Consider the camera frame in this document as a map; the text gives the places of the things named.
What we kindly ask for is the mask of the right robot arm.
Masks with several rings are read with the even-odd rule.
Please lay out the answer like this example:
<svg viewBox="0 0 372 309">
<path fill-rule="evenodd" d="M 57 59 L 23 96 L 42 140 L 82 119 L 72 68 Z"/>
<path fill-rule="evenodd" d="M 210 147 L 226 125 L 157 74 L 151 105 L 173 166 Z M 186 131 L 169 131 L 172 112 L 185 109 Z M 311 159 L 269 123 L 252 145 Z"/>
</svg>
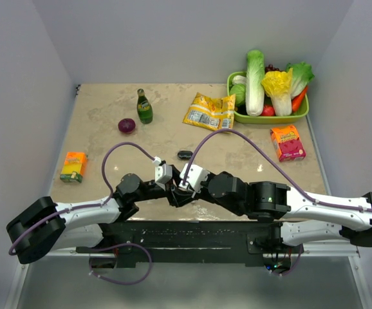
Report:
<svg viewBox="0 0 372 309">
<path fill-rule="evenodd" d="M 237 216 L 263 223 L 283 219 L 280 230 L 266 238 L 272 252 L 329 239 L 372 247 L 372 192 L 359 198 L 338 198 L 281 183 L 246 183 L 229 173 L 213 174 L 199 167 L 184 178 L 196 197 Z"/>
</svg>

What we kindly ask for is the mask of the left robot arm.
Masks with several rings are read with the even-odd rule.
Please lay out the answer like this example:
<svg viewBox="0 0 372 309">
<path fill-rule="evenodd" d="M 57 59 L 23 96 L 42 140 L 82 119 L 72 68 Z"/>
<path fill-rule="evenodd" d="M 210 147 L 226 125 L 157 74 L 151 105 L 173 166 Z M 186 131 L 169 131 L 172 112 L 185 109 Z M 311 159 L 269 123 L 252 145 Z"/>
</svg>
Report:
<svg viewBox="0 0 372 309">
<path fill-rule="evenodd" d="M 101 229 L 125 221 L 138 212 L 138 201 L 165 198 L 181 207 L 198 197 L 207 171 L 186 164 L 182 171 L 173 165 L 157 164 L 154 179 L 142 181 L 136 174 L 125 175 L 108 196 L 81 203 L 56 203 L 49 196 L 33 202 L 16 216 L 6 231 L 12 242 L 9 254 L 30 264 L 60 248 L 87 247 L 107 252 L 113 236 Z"/>
</svg>

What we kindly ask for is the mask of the black earbud charging case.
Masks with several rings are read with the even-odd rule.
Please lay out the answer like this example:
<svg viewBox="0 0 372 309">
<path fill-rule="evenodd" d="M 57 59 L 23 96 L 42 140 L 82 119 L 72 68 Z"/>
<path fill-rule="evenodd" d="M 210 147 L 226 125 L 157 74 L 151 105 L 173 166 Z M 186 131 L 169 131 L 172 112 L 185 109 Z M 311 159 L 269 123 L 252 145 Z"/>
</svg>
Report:
<svg viewBox="0 0 372 309">
<path fill-rule="evenodd" d="M 192 151 L 186 151 L 186 150 L 181 150 L 181 151 L 178 151 L 177 153 L 177 157 L 179 160 L 190 160 L 191 157 L 193 156 L 193 152 Z"/>
</svg>

